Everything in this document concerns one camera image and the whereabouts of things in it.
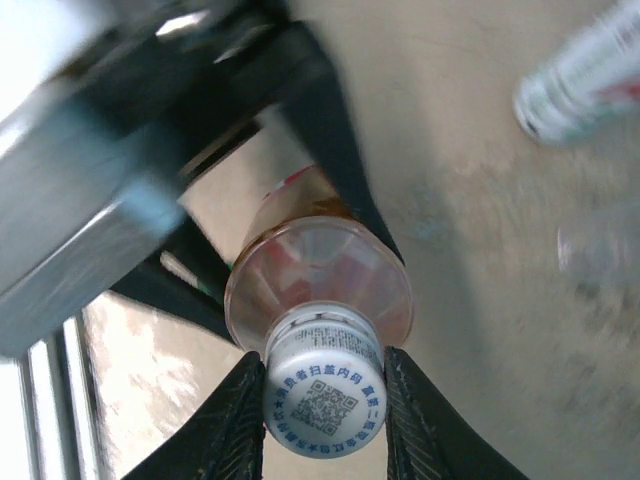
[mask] beige floor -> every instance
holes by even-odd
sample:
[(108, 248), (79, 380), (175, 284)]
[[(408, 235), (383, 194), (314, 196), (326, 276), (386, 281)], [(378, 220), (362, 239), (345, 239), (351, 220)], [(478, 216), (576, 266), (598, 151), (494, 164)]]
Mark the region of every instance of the beige floor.
[[(631, 194), (640, 124), (550, 149), (522, 134), (510, 109), (518, 78), (610, 3), (296, 4), (344, 68), (372, 187), (407, 260), (417, 296), (409, 352), (535, 480), (640, 478), (640, 290), (584, 295), (558, 273), (555, 252), (563, 216)], [(300, 161), (288, 152), (261, 134), (186, 196), (229, 259), (260, 197)], [(93, 314), (119, 476), (189, 416), (240, 352), (108, 298)], [(129, 330), (136, 335), (125, 342)], [(383, 435), (324, 463), (269, 441), (264, 476), (383, 479), (385, 466)]]

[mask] metal bar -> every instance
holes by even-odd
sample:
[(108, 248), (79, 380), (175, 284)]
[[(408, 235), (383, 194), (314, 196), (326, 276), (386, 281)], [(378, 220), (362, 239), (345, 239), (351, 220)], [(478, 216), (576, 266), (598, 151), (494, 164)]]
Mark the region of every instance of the metal bar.
[(185, 220), (171, 235), (164, 250), (194, 274), (215, 301), (224, 305), (229, 267), (193, 219)]
[(57, 333), (29, 351), (41, 476), (81, 480), (63, 342)]
[(0, 448), (7, 478), (39, 480), (36, 422), (28, 360), (0, 358)]
[(82, 480), (107, 477), (98, 431), (98, 399), (92, 375), (84, 316), (78, 314), (63, 325), (62, 335), (73, 409), (73, 424), (78, 446)]
[(198, 325), (233, 343), (222, 305), (168, 271), (159, 256), (139, 264), (111, 287), (111, 291)]
[(214, 142), (210, 143), (205, 150), (193, 157), (180, 169), (180, 174), (184, 176), (187, 183), (195, 182), (199, 177), (206, 174), (222, 160), (227, 158), (245, 142), (253, 137), (260, 128), (254, 121), (245, 124), (235, 124), (226, 132), (220, 135)]
[(308, 31), (307, 42), (327, 68), (303, 89), (280, 91), (282, 115), (356, 218), (402, 260), (369, 190), (336, 69)]

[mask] black metal frame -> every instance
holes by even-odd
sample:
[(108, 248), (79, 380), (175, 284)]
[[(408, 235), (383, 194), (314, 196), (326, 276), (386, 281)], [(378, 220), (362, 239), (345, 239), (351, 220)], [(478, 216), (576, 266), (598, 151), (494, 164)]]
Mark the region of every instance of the black metal frame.
[[(335, 66), (303, 23), (289, 21), (279, 3), (271, 3), (271, 9), (264, 3), (243, 4), (216, 27), (215, 42), (208, 43), (206, 36), (199, 40), (201, 51), (185, 53), (184, 40), (163, 44), (155, 37), (136, 39), (127, 56), (94, 74), (85, 94), (124, 132), (146, 122), (172, 132), (185, 153), (167, 168), (175, 170), (169, 174), (185, 187), (251, 138), (259, 130), (255, 115), (278, 104), (291, 131), (354, 216), (401, 258), (369, 190)], [(210, 45), (224, 45), (224, 32), (235, 31), (234, 25), (247, 18), (262, 22), (264, 33), (224, 61), (205, 61), (221, 55)], [(140, 62), (144, 69), (132, 68)], [(170, 71), (167, 64), (173, 66)], [(131, 92), (137, 94), (133, 105)], [(189, 218), (164, 249), (198, 277), (207, 294), (166, 271), (158, 256), (136, 267), (112, 291), (230, 341), (221, 310), (229, 270), (215, 248)]]

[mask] floor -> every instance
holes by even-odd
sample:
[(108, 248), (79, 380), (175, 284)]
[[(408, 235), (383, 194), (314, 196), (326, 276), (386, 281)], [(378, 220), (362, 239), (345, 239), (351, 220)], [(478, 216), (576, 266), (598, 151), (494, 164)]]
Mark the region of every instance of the floor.
[[(530, 141), (511, 112), (518, 79), (610, 3), (294, 5), (343, 67), (372, 188), (407, 260), (417, 302), (407, 350), (534, 480), (640, 478), (640, 289), (585, 290), (558, 272), (555, 250), (562, 218), (631, 195), (640, 123), (621, 120), (554, 149)], [(304, 161), (294, 145), (274, 141), (279, 128), (270, 125), (185, 197), (230, 260), (260, 198)], [(119, 477), (184, 422), (241, 353), (113, 298), (99, 298), (91, 315)], [(382, 480), (384, 435), (316, 463), (269, 439), (264, 477)]]

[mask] transparent plastic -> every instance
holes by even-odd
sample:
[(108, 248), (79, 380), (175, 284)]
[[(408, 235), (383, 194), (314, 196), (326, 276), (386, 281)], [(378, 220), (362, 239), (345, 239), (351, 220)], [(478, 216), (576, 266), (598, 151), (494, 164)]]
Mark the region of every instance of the transparent plastic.
[(357, 310), (383, 346), (400, 346), (413, 321), (409, 279), (398, 258), (348, 209), (316, 168), (294, 175), (258, 211), (225, 292), (236, 343), (263, 356), (291, 309), (335, 302)]
[(578, 281), (640, 281), (640, 200), (567, 219), (558, 230), (558, 259), (560, 270)]

